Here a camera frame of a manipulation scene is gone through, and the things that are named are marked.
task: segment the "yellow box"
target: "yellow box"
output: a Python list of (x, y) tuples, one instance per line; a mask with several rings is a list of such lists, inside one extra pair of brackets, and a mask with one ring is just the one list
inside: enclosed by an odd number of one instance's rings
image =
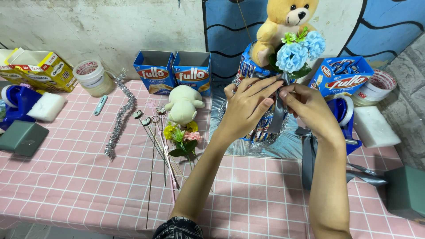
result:
[(14, 52), (14, 50), (0, 49), (0, 76), (5, 78), (12, 84), (19, 85), (20, 83), (26, 83), (30, 85), (35, 85), (35, 82), (30, 78), (26, 77), (24, 73), (19, 72), (4, 63), (4, 61), (8, 59), (9, 56), (11, 56)]
[(69, 65), (52, 51), (25, 51), (19, 48), (4, 63), (33, 80), (33, 87), (40, 90), (71, 92), (77, 84)]

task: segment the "green box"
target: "green box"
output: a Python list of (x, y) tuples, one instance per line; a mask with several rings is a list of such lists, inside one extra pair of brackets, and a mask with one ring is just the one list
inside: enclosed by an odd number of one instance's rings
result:
[(0, 137), (0, 150), (32, 157), (49, 130), (33, 122), (15, 120)]
[(404, 166), (384, 175), (388, 212), (425, 225), (425, 172)]

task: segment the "teddy bear nose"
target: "teddy bear nose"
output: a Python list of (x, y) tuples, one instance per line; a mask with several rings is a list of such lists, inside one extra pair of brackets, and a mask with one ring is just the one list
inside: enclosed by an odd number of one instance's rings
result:
[(306, 13), (303, 11), (298, 13), (298, 17), (300, 18), (300, 20), (303, 19), (305, 16), (306, 16)]

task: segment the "fingernail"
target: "fingernail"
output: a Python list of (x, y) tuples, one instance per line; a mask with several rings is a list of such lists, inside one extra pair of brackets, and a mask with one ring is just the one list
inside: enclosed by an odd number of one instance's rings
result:
[(288, 92), (287, 92), (287, 91), (285, 91), (285, 90), (280, 90), (279, 96), (280, 96), (280, 97), (282, 97), (282, 98), (285, 98), (287, 94), (288, 94)]
[(271, 105), (273, 105), (273, 100), (266, 100), (266, 101), (264, 102), (264, 104), (265, 104), (266, 106), (271, 106)]

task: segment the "pink artificial flower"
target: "pink artificial flower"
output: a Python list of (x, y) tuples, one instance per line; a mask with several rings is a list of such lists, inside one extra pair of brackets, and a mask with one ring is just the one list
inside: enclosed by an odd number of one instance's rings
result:
[(202, 136), (197, 131), (196, 132), (188, 132), (188, 131), (186, 131), (184, 133), (184, 140), (186, 140), (186, 141), (197, 140), (198, 143), (200, 143), (202, 141)]
[(29, 84), (25, 84), (25, 83), (21, 83), (21, 86), (26, 87), (28, 89), (33, 90), (34, 88), (32, 88), (32, 86), (30, 86)]

